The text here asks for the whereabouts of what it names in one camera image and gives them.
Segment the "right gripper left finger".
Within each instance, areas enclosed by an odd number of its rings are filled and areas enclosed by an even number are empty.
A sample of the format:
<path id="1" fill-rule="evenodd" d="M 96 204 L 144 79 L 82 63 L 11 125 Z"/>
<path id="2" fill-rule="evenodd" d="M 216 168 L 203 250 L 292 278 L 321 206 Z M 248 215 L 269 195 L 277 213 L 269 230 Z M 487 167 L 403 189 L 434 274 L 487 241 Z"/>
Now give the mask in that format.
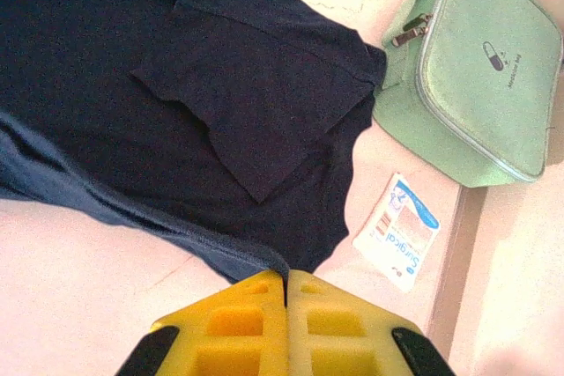
<path id="1" fill-rule="evenodd" d="M 119 375 L 287 375 L 285 286 L 266 270 L 157 319 Z"/>

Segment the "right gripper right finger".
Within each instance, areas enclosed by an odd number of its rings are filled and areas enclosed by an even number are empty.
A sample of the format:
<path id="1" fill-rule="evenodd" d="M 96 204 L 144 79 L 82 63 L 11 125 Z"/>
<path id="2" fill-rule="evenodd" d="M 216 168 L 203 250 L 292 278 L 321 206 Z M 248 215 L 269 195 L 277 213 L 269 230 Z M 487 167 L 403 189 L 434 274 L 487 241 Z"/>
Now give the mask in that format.
<path id="1" fill-rule="evenodd" d="M 291 375 L 452 375 L 419 327 L 305 271 L 286 287 Z"/>

